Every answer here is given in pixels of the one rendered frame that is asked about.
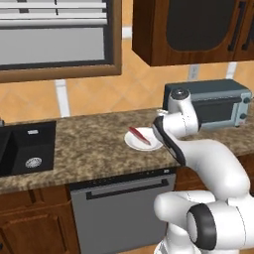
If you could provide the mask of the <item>red raw meat slice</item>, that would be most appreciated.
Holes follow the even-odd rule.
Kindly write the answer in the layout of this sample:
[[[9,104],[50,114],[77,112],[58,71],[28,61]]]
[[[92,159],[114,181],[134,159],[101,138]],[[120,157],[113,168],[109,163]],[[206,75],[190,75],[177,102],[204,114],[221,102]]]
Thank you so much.
[[[147,140],[136,128],[134,127],[129,127],[129,131],[136,137],[138,138],[140,141],[142,141],[143,143],[147,144],[147,145],[151,145],[150,141]]]

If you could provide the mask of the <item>black kitchen sink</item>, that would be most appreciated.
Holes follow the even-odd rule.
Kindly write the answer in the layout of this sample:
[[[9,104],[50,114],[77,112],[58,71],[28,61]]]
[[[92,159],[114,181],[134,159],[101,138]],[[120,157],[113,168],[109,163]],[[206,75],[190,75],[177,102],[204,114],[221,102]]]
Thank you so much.
[[[0,177],[54,168],[56,121],[0,127]]]

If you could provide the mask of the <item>white round plate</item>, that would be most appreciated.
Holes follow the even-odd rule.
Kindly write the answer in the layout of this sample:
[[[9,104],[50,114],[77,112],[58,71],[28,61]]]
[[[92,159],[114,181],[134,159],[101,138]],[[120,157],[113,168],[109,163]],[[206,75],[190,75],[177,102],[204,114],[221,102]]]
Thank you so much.
[[[155,151],[163,147],[163,144],[155,137],[154,132],[150,127],[138,127],[137,130],[150,142],[150,144],[145,144],[134,134],[128,131],[124,136],[124,141],[130,148],[148,152]]]

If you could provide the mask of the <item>grey dishwasher door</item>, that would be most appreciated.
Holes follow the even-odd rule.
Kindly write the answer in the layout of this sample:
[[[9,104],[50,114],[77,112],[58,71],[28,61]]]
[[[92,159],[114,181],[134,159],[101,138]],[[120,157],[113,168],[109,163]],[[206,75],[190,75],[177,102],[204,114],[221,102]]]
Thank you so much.
[[[99,194],[159,184],[169,186],[86,199]],[[69,186],[81,254],[117,254],[160,242],[167,224],[157,218],[154,200],[175,187],[176,170],[164,168],[71,184]]]

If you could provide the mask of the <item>grey-blue toaster oven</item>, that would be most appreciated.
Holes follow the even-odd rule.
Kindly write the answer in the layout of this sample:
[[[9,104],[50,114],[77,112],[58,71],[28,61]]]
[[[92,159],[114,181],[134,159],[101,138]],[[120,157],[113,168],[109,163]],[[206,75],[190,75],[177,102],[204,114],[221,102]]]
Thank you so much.
[[[164,110],[168,109],[169,95],[174,88],[184,88],[190,92],[202,129],[239,127],[246,123],[252,92],[233,79],[167,83]]]

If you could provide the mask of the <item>wooden cupboard door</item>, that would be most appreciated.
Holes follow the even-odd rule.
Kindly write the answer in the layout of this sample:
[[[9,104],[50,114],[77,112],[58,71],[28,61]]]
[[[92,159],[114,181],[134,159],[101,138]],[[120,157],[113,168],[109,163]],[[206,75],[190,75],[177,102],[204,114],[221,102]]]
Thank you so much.
[[[1,214],[0,254],[80,254],[71,205]]]

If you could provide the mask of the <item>dark wooden wall cupboard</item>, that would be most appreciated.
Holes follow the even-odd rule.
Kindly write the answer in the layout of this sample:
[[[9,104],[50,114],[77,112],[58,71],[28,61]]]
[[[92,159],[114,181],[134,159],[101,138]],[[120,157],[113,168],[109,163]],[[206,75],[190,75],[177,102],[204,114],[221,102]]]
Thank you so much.
[[[240,1],[245,12],[229,52]],[[241,49],[253,16],[254,0],[133,0],[132,50],[150,66],[254,61],[254,33]]]

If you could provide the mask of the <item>white wall socket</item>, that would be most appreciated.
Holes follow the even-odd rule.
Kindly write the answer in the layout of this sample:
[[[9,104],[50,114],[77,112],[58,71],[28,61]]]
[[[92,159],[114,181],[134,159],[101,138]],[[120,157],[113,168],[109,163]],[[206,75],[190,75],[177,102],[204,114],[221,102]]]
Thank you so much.
[[[199,71],[199,64],[191,64],[189,67],[188,80],[197,80]]]

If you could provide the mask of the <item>wooden framed window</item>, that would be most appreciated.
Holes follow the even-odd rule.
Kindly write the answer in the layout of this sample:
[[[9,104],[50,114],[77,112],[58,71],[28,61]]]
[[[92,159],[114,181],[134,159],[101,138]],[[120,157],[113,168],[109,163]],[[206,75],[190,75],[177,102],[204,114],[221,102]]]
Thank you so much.
[[[0,83],[121,73],[122,0],[0,0]]]

